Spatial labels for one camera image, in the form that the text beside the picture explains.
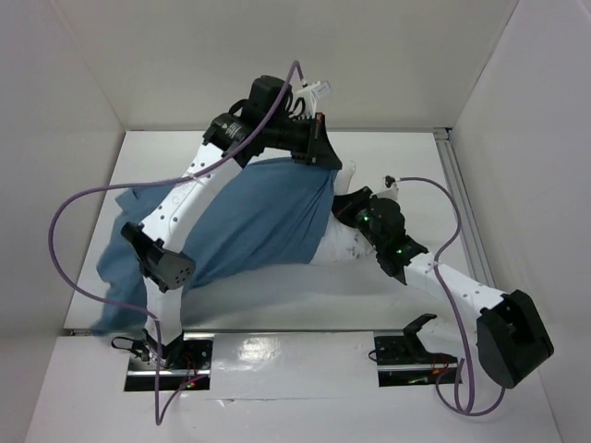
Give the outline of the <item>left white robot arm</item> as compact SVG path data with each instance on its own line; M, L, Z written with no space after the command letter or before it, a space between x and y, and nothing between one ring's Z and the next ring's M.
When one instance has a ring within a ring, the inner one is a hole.
M300 90L293 91L280 78L255 79L247 98L212 120L180 184L141 222L122 228L135 250L147 293L144 348L158 366L170 368L181 360L182 294L196 270L183 248L219 191L267 148L285 150L299 164L329 171L342 168L328 139L325 116L317 110L330 92L328 81L303 81Z

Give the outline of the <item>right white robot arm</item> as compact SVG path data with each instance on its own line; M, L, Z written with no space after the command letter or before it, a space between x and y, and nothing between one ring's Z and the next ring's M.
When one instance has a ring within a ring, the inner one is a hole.
M406 233L398 203L364 187L334 198L332 213L358 230L384 273L443 301L453 300L462 320L476 326L478 361L498 385L512 389L554 354L532 298L505 293L442 264Z

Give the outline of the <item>white pillow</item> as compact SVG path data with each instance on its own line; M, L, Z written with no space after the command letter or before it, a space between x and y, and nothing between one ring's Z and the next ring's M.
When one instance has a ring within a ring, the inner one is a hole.
M346 162L337 173L333 190L336 197L349 193L349 186L356 171L354 162ZM374 249L356 229L342 224L330 213L325 234L320 240L310 265L324 266L345 263L374 254Z

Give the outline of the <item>blue pillowcase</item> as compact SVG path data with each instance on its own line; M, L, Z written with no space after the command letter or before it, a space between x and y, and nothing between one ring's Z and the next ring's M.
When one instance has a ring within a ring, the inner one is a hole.
M335 171L287 158L246 166L193 225L183 251L196 264L188 290L273 265L311 264L320 254L332 214ZM107 304L92 329L97 335L132 329L144 314L121 303L145 306L147 295L135 251L121 234L147 217L169 193L167 186L133 187L116 198L121 209L96 267L108 284Z

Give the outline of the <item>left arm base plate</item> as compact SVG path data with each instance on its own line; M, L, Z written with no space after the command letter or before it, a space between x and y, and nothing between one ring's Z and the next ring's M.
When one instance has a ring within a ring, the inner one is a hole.
M111 347L128 353L125 392L153 392L156 376L156 356L143 340L115 336ZM182 383L185 390L209 390L213 336L188 333L177 356L161 363L160 390L175 391Z

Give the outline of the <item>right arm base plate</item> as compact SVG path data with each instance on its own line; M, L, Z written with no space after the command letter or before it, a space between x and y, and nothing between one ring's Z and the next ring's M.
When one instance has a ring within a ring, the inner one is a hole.
M423 314L402 329L374 333L374 348L368 358L377 366L380 388L434 385L454 382L458 359L448 353L429 351L419 332L435 326L437 316Z

